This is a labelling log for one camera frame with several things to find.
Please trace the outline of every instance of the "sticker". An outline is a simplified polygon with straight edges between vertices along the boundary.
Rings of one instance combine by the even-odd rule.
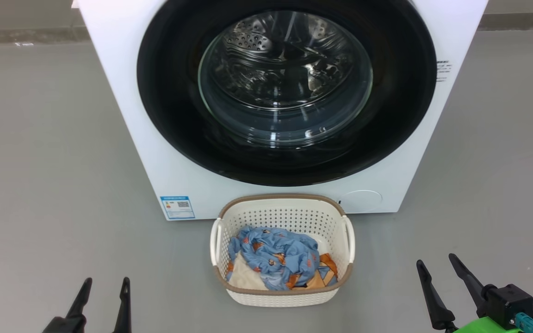
[[[452,65],[449,60],[437,61],[437,82],[445,82],[451,70]]]
[[[191,200],[188,197],[160,197],[161,205],[171,220],[194,219]]]

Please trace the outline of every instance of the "blue label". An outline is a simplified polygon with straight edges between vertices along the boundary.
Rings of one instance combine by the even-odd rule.
[[[160,197],[159,199],[169,219],[194,219],[194,211],[188,197]]]

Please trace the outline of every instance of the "perforated basket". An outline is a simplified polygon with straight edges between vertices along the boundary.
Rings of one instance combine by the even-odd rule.
[[[338,269],[338,282],[320,289],[288,291],[251,290],[231,286],[228,273],[228,245],[244,226],[284,228],[308,234],[320,253],[330,253]],[[347,282],[355,259],[353,225],[333,200],[309,194],[269,194],[230,202],[213,223],[210,239],[211,262],[217,278],[236,302],[251,306],[285,308],[329,301]]]

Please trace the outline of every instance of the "basket handle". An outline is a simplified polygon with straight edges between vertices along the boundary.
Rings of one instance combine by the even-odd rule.
[[[217,266],[217,259],[219,258],[219,242],[217,237],[222,234],[222,218],[218,217],[215,222],[213,222],[213,227],[211,228],[211,236],[209,239],[209,251],[211,251],[211,263],[214,266]]]
[[[349,263],[355,261],[355,230],[353,230],[353,224],[347,215],[343,215],[345,221],[345,228],[347,228],[347,236],[349,237]]]

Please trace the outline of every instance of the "baseboard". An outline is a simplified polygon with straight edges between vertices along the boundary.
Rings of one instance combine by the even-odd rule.
[[[72,25],[66,28],[0,30],[0,43],[60,44],[89,42],[89,34],[77,12]],[[478,31],[533,30],[533,13],[486,13],[480,20]]]

